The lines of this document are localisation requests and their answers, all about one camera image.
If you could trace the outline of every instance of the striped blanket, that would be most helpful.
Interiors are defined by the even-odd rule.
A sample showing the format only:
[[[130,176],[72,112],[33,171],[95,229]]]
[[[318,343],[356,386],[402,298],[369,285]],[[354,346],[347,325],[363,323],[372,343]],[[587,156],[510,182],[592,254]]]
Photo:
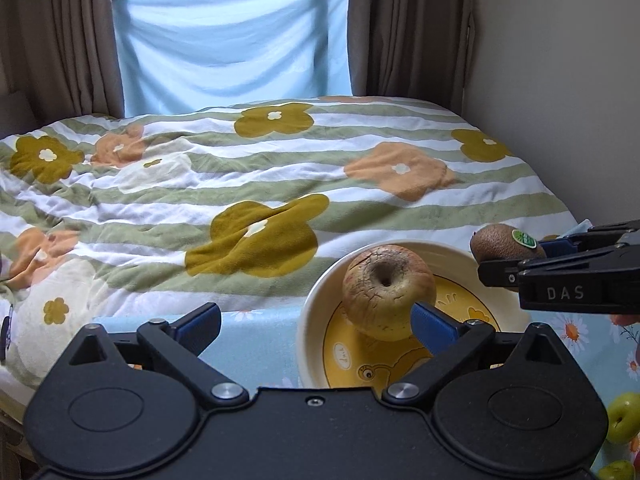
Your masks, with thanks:
[[[0,141],[0,161],[7,364],[26,384],[95,316],[296,305],[372,242],[575,225],[506,146],[407,99],[84,116]]]

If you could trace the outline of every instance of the green apple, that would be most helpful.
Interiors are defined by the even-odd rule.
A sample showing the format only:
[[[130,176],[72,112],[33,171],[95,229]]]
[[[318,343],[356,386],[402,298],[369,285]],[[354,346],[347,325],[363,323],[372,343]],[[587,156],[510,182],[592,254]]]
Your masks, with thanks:
[[[636,480],[636,470],[629,460],[616,460],[598,471],[599,480]]]
[[[640,433],[640,394],[626,392],[617,396],[607,407],[607,415],[607,440],[612,444],[631,442]]]

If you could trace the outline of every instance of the screw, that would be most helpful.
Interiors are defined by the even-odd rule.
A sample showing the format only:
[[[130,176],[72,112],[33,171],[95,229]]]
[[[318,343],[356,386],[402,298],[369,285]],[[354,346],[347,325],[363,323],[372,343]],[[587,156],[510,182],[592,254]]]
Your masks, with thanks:
[[[236,383],[220,383],[211,389],[211,395],[222,400],[237,399],[243,392],[244,388]]]
[[[318,407],[324,404],[324,399],[322,397],[310,397],[306,400],[306,403],[309,406]]]
[[[411,399],[420,393],[420,388],[411,383],[394,383],[386,392],[394,399]]]

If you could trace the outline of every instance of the yellow bowl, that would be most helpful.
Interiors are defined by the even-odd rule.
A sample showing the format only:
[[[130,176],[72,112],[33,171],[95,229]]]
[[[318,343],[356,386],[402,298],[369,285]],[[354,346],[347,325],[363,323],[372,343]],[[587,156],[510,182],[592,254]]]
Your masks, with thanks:
[[[436,306],[451,317],[484,319],[502,332],[522,332],[528,325],[530,317],[520,309],[518,295],[485,287],[471,254],[420,240],[371,244],[335,262],[306,297],[296,337],[298,370],[305,387],[371,386],[380,392],[431,357],[413,336],[383,342],[361,334],[340,305],[342,279],[353,257],[387,244],[406,247],[427,263],[436,276]]]

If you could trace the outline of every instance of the robotic arm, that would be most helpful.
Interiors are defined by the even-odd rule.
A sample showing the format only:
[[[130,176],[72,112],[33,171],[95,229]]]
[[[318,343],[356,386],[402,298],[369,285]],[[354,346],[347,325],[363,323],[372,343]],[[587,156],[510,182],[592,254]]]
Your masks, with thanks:
[[[555,257],[484,262],[478,274],[518,286],[531,310],[636,313],[639,225],[543,242]],[[85,326],[24,417],[37,478],[593,479],[606,410],[546,324],[496,333],[416,304],[412,330],[434,357],[382,398],[261,388],[250,399],[197,358],[221,320],[209,303],[135,334]]]

